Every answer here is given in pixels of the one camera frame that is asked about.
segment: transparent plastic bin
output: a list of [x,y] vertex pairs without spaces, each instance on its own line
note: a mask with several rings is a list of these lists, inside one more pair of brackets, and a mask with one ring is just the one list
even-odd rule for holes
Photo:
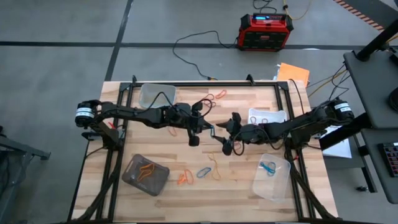
[[286,121],[287,115],[285,111],[261,111],[254,108],[249,109],[248,124],[255,121],[256,124],[260,123],[282,123]]
[[[145,83],[141,86],[139,104],[143,108],[148,108],[149,105],[154,101],[156,95],[158,95],[160,92],[164,92],[170,102],[174,104],[176,91],[176,87],[172,85]],[[159,95],[151,108],[160,108],[161,106],[170,106],[163,94]]]
[[[270,174],[261,163],[266,166],[272,166],[270,162],[275,163],[275,173]],[[270,155],[263,154],[259,161],[256,176],[253,181],[253,192],[265,199],[273,202],[283,202],[285,199],[287,181],[289,179],[290,163],[287,160]]]

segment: warning stripe tape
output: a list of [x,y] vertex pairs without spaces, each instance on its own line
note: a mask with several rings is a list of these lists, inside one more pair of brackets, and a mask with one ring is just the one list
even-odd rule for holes
[[342,6],[343,8],[347,9],[350,13],[354,14],[356,17],[362,19],[365,23],[369,24],[370,26],[374,27],[380,32],[384,31],[383,26],[380,26],[377,22],[374,22],[368,16],[362,14],[358,10],[354,9],[354,7],[350,6],[349,4],[345,3],[343,0],[334,0],[337,4]]

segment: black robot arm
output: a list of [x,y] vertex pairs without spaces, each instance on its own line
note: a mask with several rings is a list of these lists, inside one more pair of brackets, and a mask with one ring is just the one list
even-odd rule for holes
[[138,109],[115,105],[111,102],[100,102],[98,100],[84,101],[78,104],[75,122],[78,127],[90,127],[98,133],[104,147],[119,147],[119,131],[109,128],[103,120],[106,118],[120,118],[129,121],[138,121],[146,126],[159,129],[166,126],[186,129],[190,146],[199,145],[199,137],[196,134],[203,130],[212,128],[205,121],[204,115],[200,114],[203,108],[201,101],[192,107],[186,103],[177,103],[173,106],[160,108]]
[[298,149],[308,143],[314,134],[324,134],[327,127],[349,124],[353,119],[354,114],[347,102],[335,99],[324,102],[310,112],[283,123],[242,126],[240,115],[233,113],[229,121],[217,124],[219,127],[226,128],[230,134],[229,138],[213,137],[223,144],[223,153],[227,156],[234,151],[235,141],[241,141],[243,144],[270,144],[272,148],[279,149],[280,147],[274,147],[272,143],[283,139],[287,140],[291,149]]

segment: wooden tabletop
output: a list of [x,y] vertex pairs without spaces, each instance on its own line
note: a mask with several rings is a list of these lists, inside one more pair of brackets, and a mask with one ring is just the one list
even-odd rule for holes
[[[120,82],[105,82],[101,93],[101,101],[116,103]],[[297,82],[305,111],[310,111],[307,93],[302,83]],[[242,87],[177,87],[176,102],[190,105],[205,97],[222,90],[227,94],[215,100],[216,106],[205,117],[211,124],[227,121],[232,112],[238,112],[242,124],[248,121],[249,108],[277,111],[275,90],[267,86]],[[132,107],[138,104],[140,88],[135,88]],[[302,114],[299,96],[292,82],[289,91],[296,116]],[[281,91],[284,109],[287,112],[284,92]],[[166,166],[170,169],[169,179],[164,191],[157,197],[150,196],[131,185],[119,181],[118,197],[114,213],[115,222],[271,222],[297,221],[297,214],[290,180],[285,193],[285,200],[276,203],[257,196],[252,191],[253,179],[256,174],[260,157],[267,153],[283,158],[284,148],[276,151],[270,145],[247,145],[242,156],[225,156],[221,152],[222,145],[210,137],[209,131],[199,134],[200,145],[188,145],[187,131],[176,129],[173,137],[168,128],[152,129],[142,123],[130,121],[126,132],[122,173],[135,154]],[[221,128],[216,128],[218,136],[228,136]],[[312,140],[311,145],[319,146]],[[93,141],[88,153],[102,146],[101,141]],[[211,174],[202,179],[196,173],[204,167],[214,167],[209,155],[215,155],[221,180],[212,178]],[[337,216],[335,202],[330,188],[328,174],[322,152],[318,149],[303,149],[310,187],[319,201],[333,215]],[[100,150],[87,158],[76,198],[73,218],[79,217],[100,190],[103,176],[106,150]],[[178,185],[179,175],[189,169],[195,176],[192,185]],[[304,193],[300,191],[304,214],[308,216]],[[105,201],[104,216],[108,212],[110,195]]]

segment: white paper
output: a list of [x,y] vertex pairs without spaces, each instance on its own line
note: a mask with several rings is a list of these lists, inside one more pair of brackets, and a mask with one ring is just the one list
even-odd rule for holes
[[[330,126],[329,128],[326,128],[327,133],[322,136],[326,136],[327,134],[337,130],[340,128],[340,126]],[[349,142],[348,139],[345,139],[338,144],[335,144],[332,147],[329,147],[328,149],[323,150],[323,155],[325,156],[336,156],[336,157],[343,157],[343,158],[349,158],[351,159],[351,150],[349,148]]]

